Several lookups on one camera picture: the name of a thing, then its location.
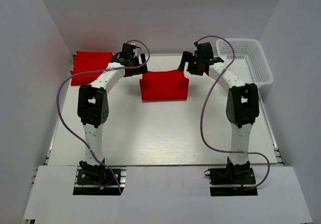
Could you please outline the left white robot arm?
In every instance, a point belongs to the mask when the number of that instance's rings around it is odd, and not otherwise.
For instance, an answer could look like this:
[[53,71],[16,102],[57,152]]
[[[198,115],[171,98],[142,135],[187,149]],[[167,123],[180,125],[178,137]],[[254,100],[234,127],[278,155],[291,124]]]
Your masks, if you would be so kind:
[[90,84],[79,87],[77,115],[89,146],[86,148],[85,162],[90,165],[104,162],[102,131],[109,115],[108,94],[120,79],[147,73],[147,59],[145,54],[137,51],[139,47],[136,43],[134,40],[124,43],[105,71]]

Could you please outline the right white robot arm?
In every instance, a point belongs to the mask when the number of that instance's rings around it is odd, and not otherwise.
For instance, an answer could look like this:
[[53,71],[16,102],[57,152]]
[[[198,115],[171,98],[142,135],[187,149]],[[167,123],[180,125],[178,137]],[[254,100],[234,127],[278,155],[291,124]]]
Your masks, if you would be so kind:
[[[228,154],[228,163],[233,166],[227,169],[227,179],[232,183],[240,182],[245,172],[241,166],[250,165],[249,161],[249,138],[250,132],[259,116],[258,87],[256,84],[245,83],[232,71],[229,65],[225,65],[223,59],[215,57],[212,45],[207,43],[194,43],[195,51],[184,51],[178,71],[183,72],[188,63],[187,72],[191,75],[202,76],[204,73],[215,82],[206,96],[201,111],[200,132],[203,143],[211,150]],[[231,148],[219,150],[211,147],[205,140],[203,132],[203,120],[205,107],[216,85],[220,85],[227,93],[226,116],[231,123]]]

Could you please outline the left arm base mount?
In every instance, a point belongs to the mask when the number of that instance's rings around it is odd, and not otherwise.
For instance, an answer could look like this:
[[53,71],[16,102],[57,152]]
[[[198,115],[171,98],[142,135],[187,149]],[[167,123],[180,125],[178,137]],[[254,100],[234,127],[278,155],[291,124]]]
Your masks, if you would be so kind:
[[109,170],[102,165],[80,161],[73,188],[75,196],[120,196],[125,187],[126,170]]

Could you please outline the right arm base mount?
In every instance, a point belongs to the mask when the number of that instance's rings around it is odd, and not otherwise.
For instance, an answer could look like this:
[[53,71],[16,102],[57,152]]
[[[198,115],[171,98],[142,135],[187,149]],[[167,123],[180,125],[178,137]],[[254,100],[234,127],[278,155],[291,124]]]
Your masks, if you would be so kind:
[[233,165],[228,159],[224,168],[210,168],[204,172],[210,181],[212,197],[257,196],[256,179],[250,162]]

